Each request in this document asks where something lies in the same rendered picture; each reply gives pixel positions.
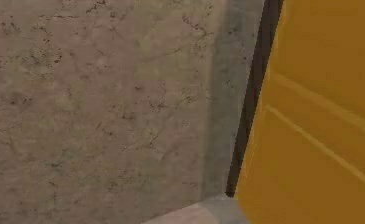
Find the yellow room door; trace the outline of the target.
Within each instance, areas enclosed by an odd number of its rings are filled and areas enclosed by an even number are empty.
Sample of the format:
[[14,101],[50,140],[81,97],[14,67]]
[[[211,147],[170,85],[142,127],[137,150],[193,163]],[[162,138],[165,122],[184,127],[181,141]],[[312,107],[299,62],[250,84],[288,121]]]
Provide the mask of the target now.
[[249,224],[365,224],[365,0],[265,0],[226,191]]

